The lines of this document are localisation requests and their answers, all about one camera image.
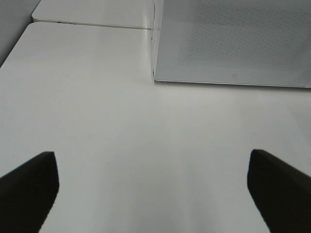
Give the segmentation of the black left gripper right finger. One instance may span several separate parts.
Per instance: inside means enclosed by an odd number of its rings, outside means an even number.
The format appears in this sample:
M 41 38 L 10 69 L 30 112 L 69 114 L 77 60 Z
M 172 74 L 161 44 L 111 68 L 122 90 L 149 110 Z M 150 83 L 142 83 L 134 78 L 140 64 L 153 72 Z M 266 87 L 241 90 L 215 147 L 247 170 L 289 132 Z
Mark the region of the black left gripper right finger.
M 247 188 L 272 233 L 311 231 L 311 178 L 264 150 L 252 150 Z

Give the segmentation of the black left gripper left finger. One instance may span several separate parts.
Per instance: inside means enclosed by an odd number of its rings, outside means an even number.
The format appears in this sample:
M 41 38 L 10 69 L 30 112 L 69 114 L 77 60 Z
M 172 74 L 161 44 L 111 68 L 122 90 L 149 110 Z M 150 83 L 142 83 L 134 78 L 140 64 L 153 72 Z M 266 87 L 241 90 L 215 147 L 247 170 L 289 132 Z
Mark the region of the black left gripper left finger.
M 33 157 L 0 179 L 0 231 L 37 233 L 59 191 L 54 152 Z

